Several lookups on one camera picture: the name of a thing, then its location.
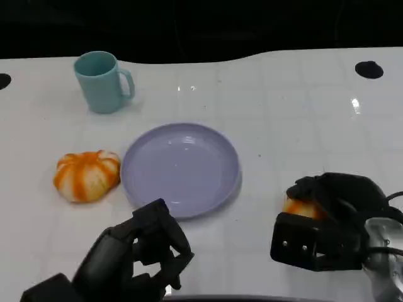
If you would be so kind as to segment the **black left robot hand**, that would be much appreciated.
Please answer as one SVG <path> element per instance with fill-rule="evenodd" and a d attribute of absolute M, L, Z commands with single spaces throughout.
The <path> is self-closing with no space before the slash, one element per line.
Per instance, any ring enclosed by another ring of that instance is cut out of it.
<path fill-rule="evenodd" d="M 105 229 L 79 266 L 72 284 L 85 301 L 161 301 L 180 289 L 180 274 L 194 257 L 163 199 Z"/>

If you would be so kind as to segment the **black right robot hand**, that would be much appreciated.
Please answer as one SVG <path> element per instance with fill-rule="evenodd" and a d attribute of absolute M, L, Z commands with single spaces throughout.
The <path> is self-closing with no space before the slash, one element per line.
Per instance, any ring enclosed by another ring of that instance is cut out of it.
<path fill-rule="evenodd" d="M 360 235 L 368 219 L 391 214 L 383 191 L 365 176 L 338 172 L 305 176 L 286 190 L 286 196 L 312 208 L 313 219 Z"/>

